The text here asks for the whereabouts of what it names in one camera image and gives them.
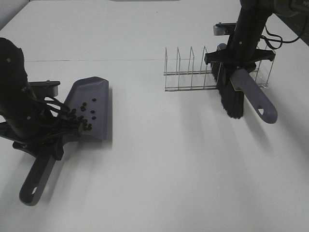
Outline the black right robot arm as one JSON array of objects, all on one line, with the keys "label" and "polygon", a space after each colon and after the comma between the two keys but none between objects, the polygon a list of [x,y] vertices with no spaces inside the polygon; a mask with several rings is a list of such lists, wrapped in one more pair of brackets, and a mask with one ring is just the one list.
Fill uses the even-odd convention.
[{"label": "black right robot arm", "polygon": [[272,14],[291,17],[309,14],[307,0],[242,0],[236,23],[217,23],[215,36],[228,35],[226,48],[205,55],[205,63],[222,62],[235,67],[246,67],[261,60],[273,61],[273,50],[257,48],[267,19]]}]

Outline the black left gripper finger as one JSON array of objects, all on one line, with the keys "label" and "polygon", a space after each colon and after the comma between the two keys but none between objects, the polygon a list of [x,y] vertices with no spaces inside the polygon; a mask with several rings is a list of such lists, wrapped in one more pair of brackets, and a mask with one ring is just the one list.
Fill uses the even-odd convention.
[{"label": "black left gripper finger", "polygon": [[62,141],[54,141],[52,143],[52,157],[55,160],[60,161],[60,160],[62,160],[63,154],[64,154],[63,142]]},{"label": "black left gripper finger", "polygon": [[63,135],[69,136],[82,136],[82,123],[78,121],[76,117],[66,117],[60,119],[60,131]]}]

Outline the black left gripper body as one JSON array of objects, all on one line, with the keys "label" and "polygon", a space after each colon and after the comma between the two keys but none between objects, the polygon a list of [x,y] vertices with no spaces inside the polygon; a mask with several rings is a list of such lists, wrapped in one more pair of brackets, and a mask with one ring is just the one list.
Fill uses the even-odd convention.
[{"label": "black left gripper body", "polygon": [[43,148],[52,150],[54,141],[63,141],[60,119],[72,117],[72,110],[59,101],[38,102],[39,109],[29,114],[5,115],[0,136],[12,140],[13,148],[38,155]]}]

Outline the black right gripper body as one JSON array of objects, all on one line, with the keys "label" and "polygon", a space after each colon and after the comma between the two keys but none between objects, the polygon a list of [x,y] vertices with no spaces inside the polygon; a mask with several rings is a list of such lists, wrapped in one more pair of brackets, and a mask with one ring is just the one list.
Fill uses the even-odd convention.
[{"label": "black right gripper body", "polygon": [[227,44],[221,43],[215,52],[205,54],[205,63],[246,67],[261,60],[273,61],[275,53],[271,49],[257,48],[263,30],[263,26],[236,26],[234,32],[228,35]]}]

